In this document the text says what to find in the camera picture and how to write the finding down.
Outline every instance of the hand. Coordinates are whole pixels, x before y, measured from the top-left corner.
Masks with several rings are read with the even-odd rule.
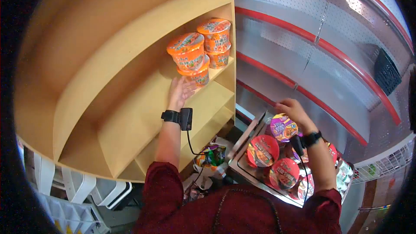
[[[280,103],[276,103],[278,112],[285,113],[293,122],[295,122],[304,134],[318,132],[318,128],[306,114],[299,101],[286,98]]]
[[[184,107],[185,101],[195,94],[195,81],[185,82],[185,77],[174,78],[171,82],[168,98],[168,110],[180,112]]]

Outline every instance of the wrist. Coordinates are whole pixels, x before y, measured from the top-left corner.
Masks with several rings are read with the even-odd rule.
[[[299,128],[304,135],[319,132],[318,127],[312,120],[308,120],[299,124]]]

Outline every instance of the black wrist strap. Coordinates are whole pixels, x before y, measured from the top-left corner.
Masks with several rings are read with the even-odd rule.
[[[174,110],[166,110],[162,113],[161,118],[166,122],[175,122],[180,124],[180,113]]]
[[[310,133],[302,137],[303,146],[309,148],[313,146],[318,140],[322,138],[322,133],[319,131],[318,133]]]

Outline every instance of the red sleeve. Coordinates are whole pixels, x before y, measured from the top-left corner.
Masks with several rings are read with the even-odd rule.
[[[167,162],[153,162],[143,187],[144,207],[136,227],[155,225],[182,206],[184,188],[178,169]]]
[[[313,217],[317,228],[322,233],[341,234],[341,195],[335,190],[322,190],[306,201],[305,216]]]

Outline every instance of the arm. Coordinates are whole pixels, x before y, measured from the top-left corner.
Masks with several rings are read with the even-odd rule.
[[[185,77],[174,78],[169,90],[167,110],[180,112],[185,101],[195,92],[194,81],[185,82]],[[159,133],[159,143],[156,149],[156,162],[168,162],[179,169],[180,156],[180,126],[174,122],[163,122]]]
[[[299,126],[304,135],[319,131],[297,100],[285,99],[276,104],[276,109],[286,113]],[[324,140],[320,138],[317,143],[308,148],[307,152],[309,168],[315,183],[315,193],[336,189],[335,166]]]

